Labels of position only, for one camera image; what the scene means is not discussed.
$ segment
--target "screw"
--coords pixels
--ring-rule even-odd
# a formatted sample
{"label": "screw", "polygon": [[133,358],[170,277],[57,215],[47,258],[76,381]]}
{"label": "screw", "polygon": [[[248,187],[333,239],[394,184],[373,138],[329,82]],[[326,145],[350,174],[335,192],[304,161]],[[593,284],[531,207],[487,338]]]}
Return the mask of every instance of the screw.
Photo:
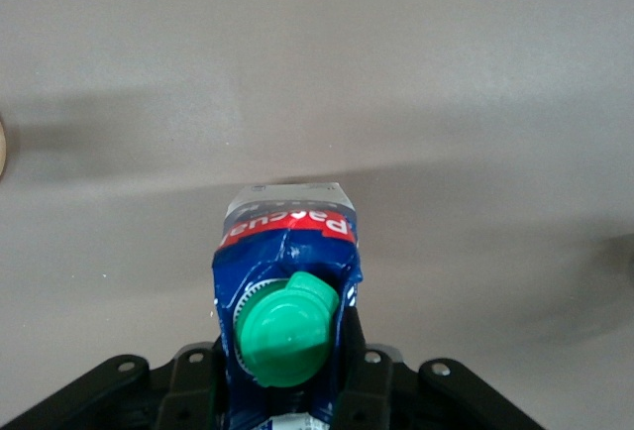
{"label": "screw", "polygon": [[370,364],[380,363],[380,354],[377,351],[367,351],[366,362]]}
{"label": "screw", "polygon": [[447,365],[445,365],[443,363],[434,363],[434,364],[432,364],[432,373],[434,373],[436,376],[446,377],[449,374],[451,374],[452,372],[447,367]]}

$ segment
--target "green bottle cap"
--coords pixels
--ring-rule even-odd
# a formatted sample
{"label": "green bottle cap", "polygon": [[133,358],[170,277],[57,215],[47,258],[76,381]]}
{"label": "green bottle cap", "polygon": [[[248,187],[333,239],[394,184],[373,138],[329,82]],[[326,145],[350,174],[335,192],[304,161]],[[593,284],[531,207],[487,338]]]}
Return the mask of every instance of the green bottle cap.
{"label": "green bottle cap", "polygon": [[337,306],[337,292],[305,271],[247,301],[236,321],[236,340],[261,386],[293,387],[317,374],[330,354]]}

